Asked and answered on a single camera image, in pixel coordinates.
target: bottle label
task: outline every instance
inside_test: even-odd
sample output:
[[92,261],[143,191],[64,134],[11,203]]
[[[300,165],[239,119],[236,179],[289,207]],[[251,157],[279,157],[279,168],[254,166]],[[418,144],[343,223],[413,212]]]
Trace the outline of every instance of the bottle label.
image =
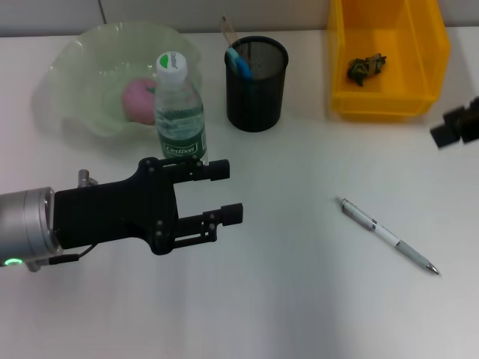
[[196,155],[200,159],[207,151],[207,139],[204,126],[198,134],[186,140],[172,140],[161,134],[159,134],[159,140],[162,144],[163,155],[167,159],[193,155]]

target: bottle cap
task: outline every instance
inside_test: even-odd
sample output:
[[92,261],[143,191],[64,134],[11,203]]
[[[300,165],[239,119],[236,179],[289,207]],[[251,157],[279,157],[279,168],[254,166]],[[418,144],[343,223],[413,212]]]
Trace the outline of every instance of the bottle cap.
[[180,84],[188,75],[186,59],[179,52],[165,52],[156,60],[156,74],[165,84]]

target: yellow container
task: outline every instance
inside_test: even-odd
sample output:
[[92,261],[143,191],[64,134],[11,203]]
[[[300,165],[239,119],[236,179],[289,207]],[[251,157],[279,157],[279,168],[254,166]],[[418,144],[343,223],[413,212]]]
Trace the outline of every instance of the yellow container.
[[[331,0],[331,107],[353,120],[398,121],[439,98],[450,44],[436,0]],[[381,73],[358,86],[348,63],[380,52]]]

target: pink ball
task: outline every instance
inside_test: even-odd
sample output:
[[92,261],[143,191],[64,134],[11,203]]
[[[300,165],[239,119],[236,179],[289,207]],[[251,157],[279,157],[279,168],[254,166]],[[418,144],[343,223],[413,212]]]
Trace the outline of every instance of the pink ball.
[[132,80],[123,91],[121,102],[130,121],[153,125],[155,123],[156,82],[150,79]]

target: black mesh pen holder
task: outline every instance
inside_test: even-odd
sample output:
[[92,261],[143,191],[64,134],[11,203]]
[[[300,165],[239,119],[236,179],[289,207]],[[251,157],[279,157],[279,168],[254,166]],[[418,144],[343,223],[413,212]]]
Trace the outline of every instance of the black mesh pen holder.
[[248,62],[253,78],[245,79],[235,71],[225,53],[228,119],[242,131],[270,129],[281,115],[286,49],[263,36],[244,37],[232,47]]

